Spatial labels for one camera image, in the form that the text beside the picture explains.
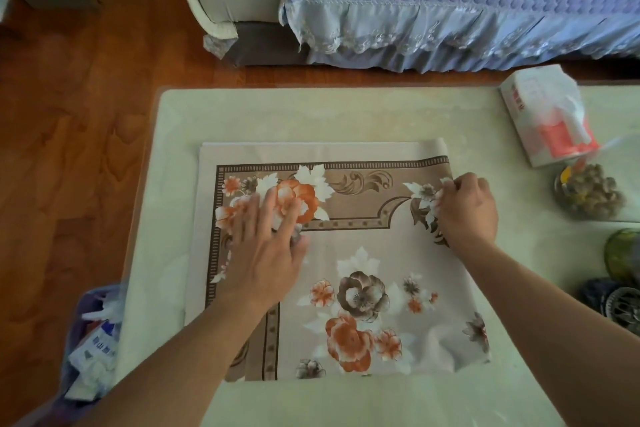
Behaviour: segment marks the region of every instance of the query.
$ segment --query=white marble tabletop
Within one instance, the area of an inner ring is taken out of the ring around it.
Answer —
[[[640,131],[640,87],[581,91],[601,142]],[[605,240],[623,225],[575,222],[563,214],[550,192],[553,171],[529,166],[495,88],[166,91],[128,277],[117,380],[182,327],[203,142],[434,137],[447,143],[454,174],[473,171],[490,180],[500,212],[498,243],[508,253],[566,290],[606,275]],[[563,425],[490,305],[477,289],[475,295],[492,345],[490,364],[446,376],[222,385],[203,425]]]

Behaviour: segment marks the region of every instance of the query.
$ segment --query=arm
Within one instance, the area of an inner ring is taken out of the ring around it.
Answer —
[[[502,252],[486,180],[465,174],[456,183],[440,205],[444,236],[565,422],[637,423],[640,338]]]
[[[231,361],[293,286],[307,251],[307,237],[289,247],[300,202],[292,201],[272,236],[274,204],[273,190],[260,210],[252,196],[234,219],[232,260],[216,300],[117,384],[79,427],[200,425]]]

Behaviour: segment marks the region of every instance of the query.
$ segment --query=wooden floor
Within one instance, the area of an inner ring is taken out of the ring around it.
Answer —
[[[14,0],[0,26],[0,426],[55,394],[76,301],[120,279],[160,87],[467,85],[507,75],[234,69],[202,49],[184,0],[116,1],[98,13]],[[640,76],[624,61],[564,66],[579,80]]]

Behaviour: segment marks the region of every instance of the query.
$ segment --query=orange flower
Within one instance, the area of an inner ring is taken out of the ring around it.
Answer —
[[[322,279],[311,287],[311,303],[316,307],[333,304],[333,287],[328,280]]]
[[[240,189],[240,178],[229,176],[227,179],[224,180],[223,191],[225,193],[225,196],[231,196],[239,189]]]
[[[420,302],[420,299],[416,297],[412,297],[409,300],[409,303],[407,304],[407,306],[409,307],[409,310],[414,314],[418,314],[422,312],[422,302]]]
[[[229,206],[216,208],[216,227],[231,233],[234,224],[234,216],[240,210],[246,210],[249,205],[249,196],[235,197]]]
[[[296,220],[297,223],[308,223],[314,219],[314,214],[318,209],[318,199],[316,191],[310,184],[300,184],[295,179],[282,181],[276,187],[276,211],[284,218],[287,209],[293,199],[299,198],[302,201],[300,216]]]
[[[347,372],[366,371],[371,366],[374,338],[371,331],[358,331],[356,320],[345,312],[329,319],[324,330],[329,336],[326,347],[331,358]]]
[[[393,330],[387,329],[376,337],[376,350],[383,360],[396,360],[402,356],[402,342]]]

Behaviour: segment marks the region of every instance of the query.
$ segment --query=green glass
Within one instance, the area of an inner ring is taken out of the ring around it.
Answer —
[[[640,272],[640,230],[625,228],[614,233],[604,246],[604,262],[609,275],[629,286],[637,286]]]

